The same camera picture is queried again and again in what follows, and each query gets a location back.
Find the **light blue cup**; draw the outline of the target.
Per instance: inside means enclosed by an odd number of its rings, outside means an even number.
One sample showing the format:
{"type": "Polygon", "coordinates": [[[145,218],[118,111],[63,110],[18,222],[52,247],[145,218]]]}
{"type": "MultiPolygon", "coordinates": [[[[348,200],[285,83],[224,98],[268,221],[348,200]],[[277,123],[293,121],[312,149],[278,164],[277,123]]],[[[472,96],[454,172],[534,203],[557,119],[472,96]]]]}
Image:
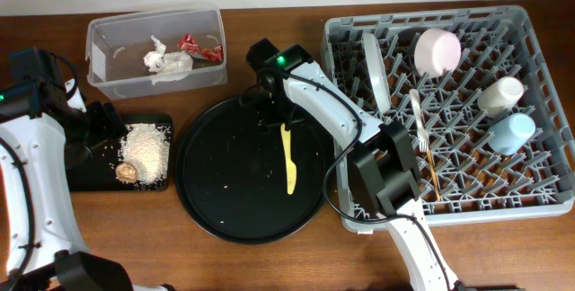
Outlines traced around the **light blue cup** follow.
{"type": "Polygon", "coordinates": [[[489,132],[493,137],[488,141],[491,150],[498,154],[516,153],[535,133],[535,122],[524,113],[514,113],[492,125],[489,132]]]}

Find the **white plastic fork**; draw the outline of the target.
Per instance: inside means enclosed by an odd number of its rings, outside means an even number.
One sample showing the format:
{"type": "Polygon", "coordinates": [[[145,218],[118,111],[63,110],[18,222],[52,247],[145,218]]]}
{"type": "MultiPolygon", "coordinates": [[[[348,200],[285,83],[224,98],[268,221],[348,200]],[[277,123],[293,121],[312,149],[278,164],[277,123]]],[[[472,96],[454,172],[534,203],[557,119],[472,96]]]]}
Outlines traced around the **white plastic fork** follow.
{"type": "Polygon", "coordinates": [[[419,139],[419,148],[422,153],[427,153],[429,150],[429,133],[424,127],[424,118],[420,106],[420,96],[416,89],[409,90],[409,97],[411,107],[417,127],[417,136],[419,139]]]}

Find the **white rice pile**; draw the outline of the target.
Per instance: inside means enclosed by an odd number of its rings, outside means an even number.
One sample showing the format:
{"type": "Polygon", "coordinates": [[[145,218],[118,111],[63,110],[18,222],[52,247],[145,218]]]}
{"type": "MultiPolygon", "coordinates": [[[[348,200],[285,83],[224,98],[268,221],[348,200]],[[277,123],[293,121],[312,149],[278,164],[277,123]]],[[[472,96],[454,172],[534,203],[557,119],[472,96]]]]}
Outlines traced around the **white rice pile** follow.
{"type": "Polygon", "coordinates": [[[171,127],[153,123],[127,125],[127,133],[119,140],[118,161],[137,168],[136,183],[123,183],[135,190],[160,190],[168,176],[171,127]]]}

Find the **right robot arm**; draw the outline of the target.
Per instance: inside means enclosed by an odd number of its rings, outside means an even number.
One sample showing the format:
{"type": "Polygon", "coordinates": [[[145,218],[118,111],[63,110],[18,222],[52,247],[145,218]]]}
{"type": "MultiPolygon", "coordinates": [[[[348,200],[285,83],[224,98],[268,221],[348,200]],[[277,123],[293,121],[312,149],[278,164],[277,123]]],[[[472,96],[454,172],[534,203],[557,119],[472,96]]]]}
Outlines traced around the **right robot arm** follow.
{"type": "Polygon", "coordinates": [[[305,110],[341,147],[330,170],[348,162],[359,176],[357,201],[368,225],[384,224],[402,255],[414,290],[461,290],[424,217],[418,162],[406,127],[385,124],[357,106],[300,45],[279,50],[269,40],[251,45],[246,60],[281,104],[305,110]]]}

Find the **yellow plastic knife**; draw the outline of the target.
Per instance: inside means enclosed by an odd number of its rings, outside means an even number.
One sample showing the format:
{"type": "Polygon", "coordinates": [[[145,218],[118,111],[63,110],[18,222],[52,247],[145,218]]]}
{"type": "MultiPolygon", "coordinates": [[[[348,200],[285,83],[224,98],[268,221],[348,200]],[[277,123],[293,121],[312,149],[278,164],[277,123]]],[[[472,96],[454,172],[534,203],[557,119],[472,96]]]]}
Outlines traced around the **yellow plastic knife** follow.
{"type": "Polygon", "coordinates": [[[280,126],[280,134],[284,149],[286,176],[287,176],[287,194],[292,195],[296,188],[297,168],[292,160],[291,155],[291,132],[287,129],[286,124],[280,126]]]}

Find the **wooden chopstick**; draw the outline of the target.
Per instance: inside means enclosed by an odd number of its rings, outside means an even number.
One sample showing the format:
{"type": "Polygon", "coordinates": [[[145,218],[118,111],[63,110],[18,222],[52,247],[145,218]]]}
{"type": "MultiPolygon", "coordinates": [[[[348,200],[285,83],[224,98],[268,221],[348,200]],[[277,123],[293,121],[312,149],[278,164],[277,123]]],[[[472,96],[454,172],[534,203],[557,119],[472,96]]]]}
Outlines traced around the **wooden chopstick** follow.
{"type": "Polygon", "coordinates": [[[439,201],[441,201],[440,188],[439,188],[438,176],[437,176],[437,172],[436,172],[436,168],[435,168],[435,161],[434,161],[434,157],[431,153],[430,147],[428,147],[426,154],[427,154],[427,158],[428,158],[429,171],[430,171],[431,179],[432,179],[432,182],[434,185],[434,191],[435,191],[436,199],[437,199],[437,202],[439,202],[439,201]]]}

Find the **red snack wrapper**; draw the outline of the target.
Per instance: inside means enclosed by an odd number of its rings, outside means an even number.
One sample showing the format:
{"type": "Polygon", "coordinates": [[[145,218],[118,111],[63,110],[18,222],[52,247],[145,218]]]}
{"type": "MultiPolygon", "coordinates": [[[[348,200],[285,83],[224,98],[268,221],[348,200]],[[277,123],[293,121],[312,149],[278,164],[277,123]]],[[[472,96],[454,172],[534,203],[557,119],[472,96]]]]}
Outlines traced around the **red snack wrapper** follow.
{"type": "Polygon", "coordinates": [[[187,52],[196,59],[217,63],[222,62],[224,60],[223,45],[214,36],[209,35],[208,39],[214,40],[216,42],[216,46],[213,48],[203,48],[189,33],[187,33],[178,43],[178,48],[187,52]]]}

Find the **pink bowl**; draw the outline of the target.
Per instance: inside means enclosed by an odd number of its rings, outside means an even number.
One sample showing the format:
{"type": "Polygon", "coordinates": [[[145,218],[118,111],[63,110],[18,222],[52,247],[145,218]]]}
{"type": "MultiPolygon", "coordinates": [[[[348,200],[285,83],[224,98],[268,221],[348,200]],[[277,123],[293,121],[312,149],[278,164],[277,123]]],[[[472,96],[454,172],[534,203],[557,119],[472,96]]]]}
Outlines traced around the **pink bowl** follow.
{"type": "Polygon", "coordinates": [[[455,71],[461,55],[461,42],[453,32],[427,29],[416,43],[414,65],[419,75],[438,78],[455,71]]]}

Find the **brown food patty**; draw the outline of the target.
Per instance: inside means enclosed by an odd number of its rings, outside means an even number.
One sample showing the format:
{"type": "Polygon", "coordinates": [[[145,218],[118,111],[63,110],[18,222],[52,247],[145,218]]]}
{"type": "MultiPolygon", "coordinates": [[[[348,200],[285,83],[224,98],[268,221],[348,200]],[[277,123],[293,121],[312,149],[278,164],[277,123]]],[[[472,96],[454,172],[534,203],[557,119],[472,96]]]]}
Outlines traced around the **brown food patty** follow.
{"type": "Polygon", "coordinates": [[[120,163],[115,169],[116,178],[123,183],[136,183],[137,168],[130,163],[120,163]]]}

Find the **grey plate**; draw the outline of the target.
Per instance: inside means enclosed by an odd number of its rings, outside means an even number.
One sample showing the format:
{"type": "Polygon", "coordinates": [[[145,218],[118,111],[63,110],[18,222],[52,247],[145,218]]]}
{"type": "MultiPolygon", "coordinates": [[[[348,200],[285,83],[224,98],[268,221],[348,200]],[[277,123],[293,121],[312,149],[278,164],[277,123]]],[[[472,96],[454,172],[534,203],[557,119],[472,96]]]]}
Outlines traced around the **grey plate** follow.
{"type": "Polygon", "coordinates": [[[362,35],[362,48],[365,53],[367,72],[376,106],[379,112],[384,114],[391,109],[392,103],[385,64],[376,36],[372,33],[364,33],[362,35]]]}

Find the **white plastic cup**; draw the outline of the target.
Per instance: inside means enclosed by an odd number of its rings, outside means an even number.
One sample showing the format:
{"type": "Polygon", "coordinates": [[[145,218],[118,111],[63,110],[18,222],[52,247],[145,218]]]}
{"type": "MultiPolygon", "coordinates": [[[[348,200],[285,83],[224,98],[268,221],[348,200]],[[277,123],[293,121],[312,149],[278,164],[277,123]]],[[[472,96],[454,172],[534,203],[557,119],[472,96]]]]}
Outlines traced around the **white plastic cup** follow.
{"type": "Polygon", "coordinates": [[[524,94],[523,84],[515,77],[504,76],[490,85],[477,100],[480,110],[494,119],[513,107],[524,94]]]}

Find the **white napkin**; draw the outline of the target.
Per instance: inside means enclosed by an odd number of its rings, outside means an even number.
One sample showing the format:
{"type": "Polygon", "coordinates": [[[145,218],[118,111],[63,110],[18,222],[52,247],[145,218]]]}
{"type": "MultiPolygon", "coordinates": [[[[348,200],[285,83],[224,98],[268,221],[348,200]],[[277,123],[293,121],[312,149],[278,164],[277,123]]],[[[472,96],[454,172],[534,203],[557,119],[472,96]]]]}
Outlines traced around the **white napkin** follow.
{"type": "Polygon", "coordinates": [[[151,40],[155,50],[143,57],[148,72],[152,74],[152,84],[178,81],[186,77],[193,69],[193,59],[186,52],[166,52],[166,46],[154,35],[151,40]]]}

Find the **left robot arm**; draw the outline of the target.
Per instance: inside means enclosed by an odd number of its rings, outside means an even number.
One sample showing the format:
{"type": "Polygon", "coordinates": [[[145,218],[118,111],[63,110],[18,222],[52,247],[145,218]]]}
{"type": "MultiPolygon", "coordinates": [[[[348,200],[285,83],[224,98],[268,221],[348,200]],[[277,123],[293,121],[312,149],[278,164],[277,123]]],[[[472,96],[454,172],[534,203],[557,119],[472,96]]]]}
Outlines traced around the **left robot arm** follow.
{"type": "Polygon", "coordinates": [[[3,290],[137,290],[113,260],[92,255],[66,180],[66,127],[83,119],[62,85],[42,80],[1,92],[1,173],[10,243],[3,290]]]}

